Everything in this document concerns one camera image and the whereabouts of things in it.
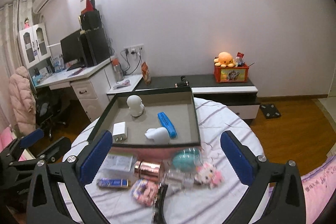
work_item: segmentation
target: toy box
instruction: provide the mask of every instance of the toy box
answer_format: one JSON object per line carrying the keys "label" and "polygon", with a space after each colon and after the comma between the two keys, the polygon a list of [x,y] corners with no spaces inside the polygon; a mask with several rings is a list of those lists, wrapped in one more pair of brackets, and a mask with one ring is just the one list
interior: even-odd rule
{"label": "toy box", "polygon": [[247,82],[249,67],[244,64],[242,67],[221,68],[215,66],[214,75],[217,83],[223,82]]}

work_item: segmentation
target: orange octopus plush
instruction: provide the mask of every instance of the orange octopus plush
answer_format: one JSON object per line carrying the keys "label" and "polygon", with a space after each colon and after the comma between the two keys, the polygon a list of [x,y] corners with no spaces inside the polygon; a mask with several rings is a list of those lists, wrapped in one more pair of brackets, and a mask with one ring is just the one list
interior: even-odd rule
{"label": "orange octopus plush", "polygon": [[218,58],[213,60],[213,62],[215,62],[215,66],[221,67],[221,68],[226,68],[226,67],[232,68],[236,65],[236,62],[234,61],[232,55],[229,54],[228,52],[221,52],[218,55]]}

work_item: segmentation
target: black speaker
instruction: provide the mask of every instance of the black speaker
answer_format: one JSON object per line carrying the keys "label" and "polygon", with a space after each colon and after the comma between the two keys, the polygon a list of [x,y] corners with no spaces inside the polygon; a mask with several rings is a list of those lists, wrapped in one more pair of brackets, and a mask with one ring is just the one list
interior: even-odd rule
{"label": "black speaker", "polygon": [[110,49],[103,28],[81,34],[82,53],[87,67],[98,65],[110,57]]}
{"label": "black speaker", "polygon": [[80,15],[82,30],[93,30],[101,28],[100,13],[98,10],[85,12],[83,15]]}

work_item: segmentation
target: black tabletop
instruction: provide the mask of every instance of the black tabletop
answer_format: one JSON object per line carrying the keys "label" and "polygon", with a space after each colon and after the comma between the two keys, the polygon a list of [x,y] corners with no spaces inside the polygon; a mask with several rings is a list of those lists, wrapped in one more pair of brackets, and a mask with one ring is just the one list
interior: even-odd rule
{"label": "black tabletop", "polygon": [[[192,88],[206,88],[218,86],[254,86],[250,79],[246,83],[217,83],[214,75],[186,75],[186,80]],[[135,90],[174,88],[175,83],[181,82],[181,76],[152,77],[151,83],[146,85],[142,79]]]}

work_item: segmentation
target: white figurine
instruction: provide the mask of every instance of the white figurine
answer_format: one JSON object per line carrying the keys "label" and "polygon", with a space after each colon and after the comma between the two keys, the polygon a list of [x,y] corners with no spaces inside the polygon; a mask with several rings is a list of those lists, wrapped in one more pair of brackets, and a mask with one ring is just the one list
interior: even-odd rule
{"label": "white figurine", "polygon": [[129,106],[129,112],[133,117],[139,117],[145,109],[141,98],[137,95],[131,95],[130,97],[128,97],[127,105]]}

